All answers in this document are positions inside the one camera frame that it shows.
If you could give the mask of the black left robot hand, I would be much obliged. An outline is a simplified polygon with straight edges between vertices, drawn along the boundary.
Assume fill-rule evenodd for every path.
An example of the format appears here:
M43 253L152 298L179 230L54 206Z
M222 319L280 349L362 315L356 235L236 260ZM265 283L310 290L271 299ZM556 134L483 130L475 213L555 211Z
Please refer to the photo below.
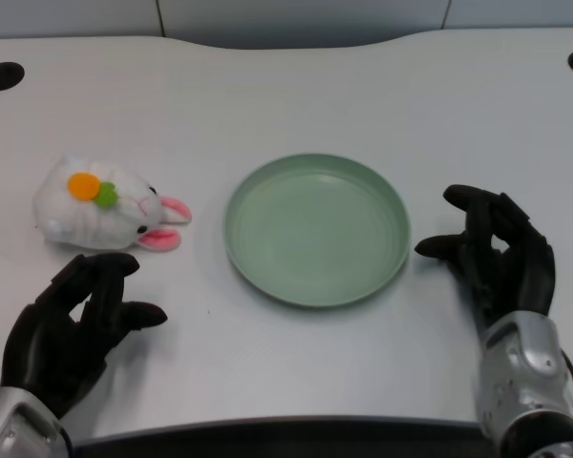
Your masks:
M160 307L123 299L124 281L138 268L125 253L74 257L17 318L0 385L30 392L63 418L96 385L108 354L131 332L166 322Z

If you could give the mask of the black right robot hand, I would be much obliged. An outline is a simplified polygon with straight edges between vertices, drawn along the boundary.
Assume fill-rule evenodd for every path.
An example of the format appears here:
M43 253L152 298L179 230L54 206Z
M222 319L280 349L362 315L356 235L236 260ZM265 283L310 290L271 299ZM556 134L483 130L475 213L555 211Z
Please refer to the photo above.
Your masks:
M447 263L464 283L486 328L515 311L549 313L556 284L553 248L506 194L453 184L443 193L465 212L456 235L434 236L414 251Z

